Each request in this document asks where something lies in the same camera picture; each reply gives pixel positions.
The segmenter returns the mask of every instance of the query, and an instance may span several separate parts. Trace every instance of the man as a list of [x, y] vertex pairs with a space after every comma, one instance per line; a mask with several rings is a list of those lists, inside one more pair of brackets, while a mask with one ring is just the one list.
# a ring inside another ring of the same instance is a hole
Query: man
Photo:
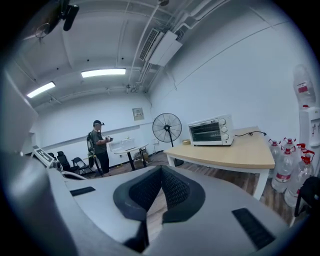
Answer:
[[108, 138], [103, 139], [101, 136], [102, 123], [99, 120], [93, 122], [91, 138], [94, 145], [94, 154], [99, 159], [104, 174], [109, 172], [109, 157], [107, 153]]

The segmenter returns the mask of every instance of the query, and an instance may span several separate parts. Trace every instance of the green shirt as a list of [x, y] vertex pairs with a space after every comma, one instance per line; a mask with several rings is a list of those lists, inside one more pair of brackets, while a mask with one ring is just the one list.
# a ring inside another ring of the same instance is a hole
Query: green shirt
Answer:
[[91, 138], [94, 145], [94, 153], [95, 154], [101, 154], [104, 152], [107, 152], [107, 144], [97, 145], [96, 142], [103, 140], [101, 133], [97, 132], [96, 130], [93, 130], [91, 132]]

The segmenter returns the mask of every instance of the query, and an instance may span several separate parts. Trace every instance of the fluorescent light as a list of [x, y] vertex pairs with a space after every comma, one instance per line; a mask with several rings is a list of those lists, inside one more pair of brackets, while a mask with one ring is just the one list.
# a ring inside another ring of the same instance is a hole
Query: fluorescent light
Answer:
[[54, 82], [47, 83], [46, 85], [41, 86], [40, 88], [34, 90], [33, 92], [30, 92], [27, 96], [29, 98], [33, 98], [34, 96], [36, 96], [40, 93], [43, 93], [44, 91], [49, 90], [50, 88], [55, 87], [55, 86], [56, 85], [54, 84]]
[[114, 68], [114, 69], [98, 69], [91, 71], [81, 72], [83, 78], [105, 76], [105, 75], [125, 75], [126, 69], [124, 68]]

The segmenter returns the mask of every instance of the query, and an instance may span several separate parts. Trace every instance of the white table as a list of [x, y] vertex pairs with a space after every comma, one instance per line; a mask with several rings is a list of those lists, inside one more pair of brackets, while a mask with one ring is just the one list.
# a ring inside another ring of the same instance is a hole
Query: white table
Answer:
[[[234, 134], [260, 131], [257, 126], [236, 129]], [[258, 184], [253, 197], [260, 199], [267, 183], [269, 170], [275, 167], [275, 161], [261, 133], [252, 136], [235, 137], [231, 146], [193, 146], [180, 145], [164, 151], [170, 166], [174, 159], [180, 159], [196, 165], [242, 173], [259, 174]]]
[[132, 157], [131, 157], [131, 152], [132, 152], [132, 151], [135, 151], [135, 150], [139, 150], [139, 151], [140, 151], [140, 154], [141, 154], [141, 159], [142, 159], [143, 167], [147, 167], [146, 161], [145, 161], [145, 159], [144, 159], [144, 154], [143, 154], [143, 152], [142, 152], [142, 148], [144, 148], [144, 147], [146, 147], [146, 146], [148, 146], [148, 145], [149, 145], [149, 143], [143, 144], [143, 145], [139, 145], [139, 146], [136, 146], [136, 147], [134, 147], [134, 148], [127, 149], [127, 150], [119, 150], [119, 151], [114, 152], [114, 153], [117, 154], [117, 155], [127, 153], [128, 158], [129, 158], [129, 162], [130, 162], [130, 165], [131, 165], [131, 168], [132, 168], [132, 171], [135, 171], [136, 168], [135, 168], [135, 165], [134, 165], [134, 161], [132, 160]]

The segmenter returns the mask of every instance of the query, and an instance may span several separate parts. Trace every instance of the office chair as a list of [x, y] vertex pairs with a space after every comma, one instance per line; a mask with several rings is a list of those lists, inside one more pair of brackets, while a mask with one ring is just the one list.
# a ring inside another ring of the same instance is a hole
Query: office chair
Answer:
[[75, 171], [79, 170], [79, 166], [70, 167], [70, 164], [67, 160], [67, 157], [65, 156], [63, 151], [58, 151], [57, 153], [58, 153], [57, 158], [58, 158], [59, 162], [61, 163], [64, 171], [74, 173]]
[[53, 157], [53, 159], [54, 159], [55, 161], [57, 161], [57, 158], [55, 157], [54, 153], [48, 153], [48, 155], [51, 156], [51, 157]]
[[72, 162], [73, 162], [73, 166], [75, 166], [75, 164], [76, 164], [76, 166], [78, 166], [79, 172], [82, 171], [83, 175], [88, 174], [88, 173], [86, 173], [87, 168], [89, 168], [91, 170], [91, 172], [94, 173], [94, 171], [90, 168], [90, 166], [88, 164], [86, 164], [80, 157], [76, 157], [75, 159], [72, 160]]

